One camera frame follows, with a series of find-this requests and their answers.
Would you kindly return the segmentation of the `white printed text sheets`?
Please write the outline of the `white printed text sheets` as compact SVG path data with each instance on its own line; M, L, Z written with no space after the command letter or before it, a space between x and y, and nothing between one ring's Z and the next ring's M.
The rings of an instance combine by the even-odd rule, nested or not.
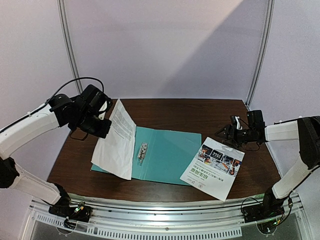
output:
M109 117L110 130L99 138L91 158L91 170L132 179L136 124L118 99Z

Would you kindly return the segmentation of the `teal file folder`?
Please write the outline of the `teal file folder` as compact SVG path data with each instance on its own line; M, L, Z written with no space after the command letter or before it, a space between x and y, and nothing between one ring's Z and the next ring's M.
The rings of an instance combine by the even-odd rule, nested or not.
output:
M143 163L138 161L142 143L148 143ZM187 185L180 180L202 144L200 133L137 127L132 161L133 179Z

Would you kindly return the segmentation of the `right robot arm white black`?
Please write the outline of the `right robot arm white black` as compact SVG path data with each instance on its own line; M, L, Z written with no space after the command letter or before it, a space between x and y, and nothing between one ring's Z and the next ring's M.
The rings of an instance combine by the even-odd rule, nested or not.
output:
M264 193L262 203L254 208L244 208L243 213L254 218L269 218L281 209L290 194L320 166L320 118L307 116L266 125L261 110L247 112L246 128L241 118L232 115L230 124L215 133L231 146L243 144L298 141L299 155L294 165Z

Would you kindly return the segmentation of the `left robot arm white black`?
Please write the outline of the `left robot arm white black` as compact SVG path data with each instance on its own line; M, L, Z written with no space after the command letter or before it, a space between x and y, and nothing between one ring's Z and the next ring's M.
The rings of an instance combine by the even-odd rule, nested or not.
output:
M0 187L15 189L41 199L53 215L70 218L81 215L84 207L74 207L70 196L59 184L49 183L27 172L11 157L22 146L37 137L68 126L86 135L105 138L111 120L105 118L113 101L94 85L74 97L54 94L37 109L27 113L0 131Z

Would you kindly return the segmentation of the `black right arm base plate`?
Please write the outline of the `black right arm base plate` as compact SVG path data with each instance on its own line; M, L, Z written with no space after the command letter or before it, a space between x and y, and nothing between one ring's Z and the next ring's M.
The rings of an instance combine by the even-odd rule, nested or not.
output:
M255 204L251 205L244 205L243 202L240 206L240 211L243 215L245 223L273 220L276 217L285 217L285 209L282 205L271 209L266 209L260 202L256 202Z

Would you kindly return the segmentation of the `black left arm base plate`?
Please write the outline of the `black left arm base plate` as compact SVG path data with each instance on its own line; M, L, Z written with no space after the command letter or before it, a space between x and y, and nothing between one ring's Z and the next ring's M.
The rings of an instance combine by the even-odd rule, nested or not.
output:
M69 220L80 221L88 223L92 214L92 207L80 202L76 206L70 206L69 198L61 198L57 203L49 207L48 212Z

